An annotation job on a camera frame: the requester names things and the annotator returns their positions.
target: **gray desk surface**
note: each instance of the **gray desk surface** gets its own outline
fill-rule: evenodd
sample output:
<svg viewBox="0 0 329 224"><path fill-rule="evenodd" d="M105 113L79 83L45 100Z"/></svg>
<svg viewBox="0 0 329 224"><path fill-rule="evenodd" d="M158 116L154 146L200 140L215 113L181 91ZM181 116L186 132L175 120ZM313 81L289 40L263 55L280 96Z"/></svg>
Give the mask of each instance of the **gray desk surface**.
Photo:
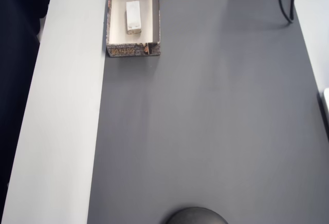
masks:
<svg viewBox="0 0 329 224"><path fill-rule="evenodd" d="M277 0L160 0L161 56L106 59L88 223L329 223L329 144Z"/></svg>

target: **black cord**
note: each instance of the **black cord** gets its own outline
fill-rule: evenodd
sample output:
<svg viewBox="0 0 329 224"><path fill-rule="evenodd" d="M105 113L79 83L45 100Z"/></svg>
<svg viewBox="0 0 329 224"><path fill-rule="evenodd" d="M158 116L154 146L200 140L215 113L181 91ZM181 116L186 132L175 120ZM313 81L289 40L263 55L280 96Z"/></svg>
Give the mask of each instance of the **black cord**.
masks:
<svg viewBox="0 0 329 224"><path fill-rule="evenodd" d="M286 14L286 12L284 11L284 9L283 9L282 0L279 0L280 9L281 9L281 12L282 12L283 16L291 24L294 22L294 19L295 19L295 16L294 16L294 3L295 3L295 0L290 0L290 14L288 16Z"/></svg>

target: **white block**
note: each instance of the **white block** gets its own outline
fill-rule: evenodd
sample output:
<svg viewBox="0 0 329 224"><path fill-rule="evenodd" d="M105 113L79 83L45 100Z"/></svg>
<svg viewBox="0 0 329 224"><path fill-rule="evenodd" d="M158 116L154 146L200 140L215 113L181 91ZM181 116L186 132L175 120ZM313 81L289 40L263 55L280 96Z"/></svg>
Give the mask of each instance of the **white block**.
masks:
<svg viewBox="0 0 329 224"><path fill-rule="evenodd" d="M323 106L327 114L327 121L329 122L329 88L324 90L323 93Z"/></svg>
<svg viewBox="0 0 329 224"><path fill-rule="evenodd" d="M127 2L127 32L128 34L138 34L142 32L142 23L140 18L139 1Z"/></svg>

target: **black round object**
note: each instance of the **black round object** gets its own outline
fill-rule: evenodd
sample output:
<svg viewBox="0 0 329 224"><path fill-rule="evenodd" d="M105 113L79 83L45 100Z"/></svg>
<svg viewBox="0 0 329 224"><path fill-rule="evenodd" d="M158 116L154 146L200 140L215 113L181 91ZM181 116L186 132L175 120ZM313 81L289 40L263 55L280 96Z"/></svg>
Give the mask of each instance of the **black round object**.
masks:
<svg viewBox="0 0 329 224"><path fill-rule="evenodd" d="M191 207L178 211L167 224L228 224L224 218L212 210Z"/></svg>

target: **open box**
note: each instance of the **open box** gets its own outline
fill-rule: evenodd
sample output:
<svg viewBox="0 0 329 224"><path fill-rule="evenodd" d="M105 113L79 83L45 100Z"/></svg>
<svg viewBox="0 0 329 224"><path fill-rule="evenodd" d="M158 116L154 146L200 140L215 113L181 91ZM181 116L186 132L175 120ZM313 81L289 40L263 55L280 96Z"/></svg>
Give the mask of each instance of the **open box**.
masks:
<svg viewBox="0 0 329 224"><path fill-rule="evenodd" d="M128 34L126 2L139 1L142 32ZM108 0L106 48L110 57L160 55L159 0Z"/></svg>

